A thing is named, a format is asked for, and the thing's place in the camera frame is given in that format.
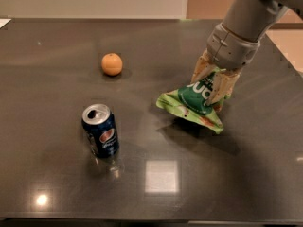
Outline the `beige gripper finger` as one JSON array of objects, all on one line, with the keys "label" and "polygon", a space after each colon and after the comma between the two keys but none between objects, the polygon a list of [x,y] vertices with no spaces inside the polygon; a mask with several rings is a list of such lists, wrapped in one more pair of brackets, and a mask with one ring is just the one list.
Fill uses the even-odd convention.
[{"label": "beige gripper finger", "polygon": [[219,102],[230,90],[233,89],[241,75],[240,69],[219,71],[213,79],[213,87],[207,105]]},{"label": "beige gripper finger", "polygon": [[208,51],[205,50],[196,62],[191,83],[200,81],[217,71],[218,67],[213,63]]}]

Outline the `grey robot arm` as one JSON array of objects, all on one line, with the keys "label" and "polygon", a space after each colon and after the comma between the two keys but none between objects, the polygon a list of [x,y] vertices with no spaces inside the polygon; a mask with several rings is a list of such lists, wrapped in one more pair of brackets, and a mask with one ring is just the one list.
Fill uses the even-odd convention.
[{"label": "grey robot arm", "polygon": [[288,10],[303,18],[303,0],[234,0],[223,21],[207,39],[191,81],[206,78],[214,68],[208,105],[220,101],[238,80],[242,68],[256,55],[266,31]]}]

